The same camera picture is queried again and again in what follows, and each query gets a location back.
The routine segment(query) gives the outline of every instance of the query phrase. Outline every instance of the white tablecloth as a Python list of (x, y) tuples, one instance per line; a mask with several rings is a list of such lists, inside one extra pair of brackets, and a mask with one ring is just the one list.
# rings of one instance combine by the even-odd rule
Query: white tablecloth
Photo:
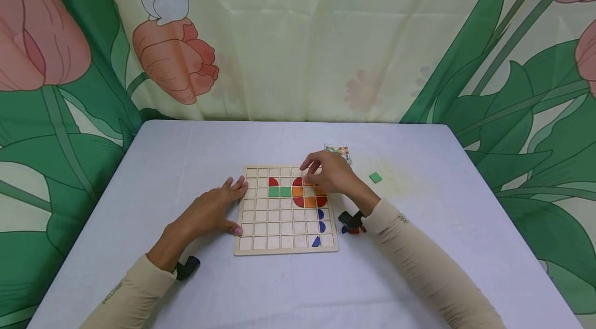
[[(372, 187), (466, 270), (508, 328), (580, 328), (446, 126), (209, 121), (142, 126), (29, 328), (78, 327), (195, 197), (244, 165), (299, 165), (324, 143), (347, 143), (361, 177), (383, 176)], [(332, 201), (337, 215), (354, 209)], [(365, 235), (338, 238), (337, 253), (243, 257), (231, 235), (197, 240), (187, 254), (200, 269), (148, 326), (447, 327)]]

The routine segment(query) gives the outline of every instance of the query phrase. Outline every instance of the orange square tile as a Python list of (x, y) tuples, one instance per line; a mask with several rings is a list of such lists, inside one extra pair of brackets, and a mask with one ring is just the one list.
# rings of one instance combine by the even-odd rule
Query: orange square tile
[(292, 187), (292, 197), (302, 197), (302, 187)]
[(317, 200), (315, 197), (305, 197), (304, 207), (317, 207)]

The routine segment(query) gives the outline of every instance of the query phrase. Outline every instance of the green square tile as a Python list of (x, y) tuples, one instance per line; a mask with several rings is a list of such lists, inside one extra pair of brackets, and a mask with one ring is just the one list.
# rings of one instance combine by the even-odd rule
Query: green square tile
[(291, 197), (292, 196), (292, 189), (290, 187), (282, 187), (281, 190), (282, 197)]
[(376, 172), (373, 172), (368, 177), (371, 178), (371, 180), (374, 182), (374, 184), (379, 183), (381, 180), (383, 180), (383, 178)]
[(269, 197), (279, 197), (279, 187), (269, 187)]

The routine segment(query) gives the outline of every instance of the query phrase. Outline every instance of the arm sleeve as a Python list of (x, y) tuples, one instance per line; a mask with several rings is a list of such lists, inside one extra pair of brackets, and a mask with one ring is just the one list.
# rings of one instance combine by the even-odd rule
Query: arm sleeve
[(408, 283), (454, 329), (505, 329), (488, 299), (451, 257), (383, 199), (362, 218)]
[(141, 328), (175, 280), (176, 271), (170, 274), (160, 270), (143, 254), (80, 329)]

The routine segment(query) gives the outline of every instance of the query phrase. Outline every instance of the floral curtain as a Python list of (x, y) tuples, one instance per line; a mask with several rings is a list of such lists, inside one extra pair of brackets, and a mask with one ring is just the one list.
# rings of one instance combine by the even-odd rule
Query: floral curtain
[(447, 124), (596, 328), (596, 0), (0, 0), (0, 328), (143, 121)]

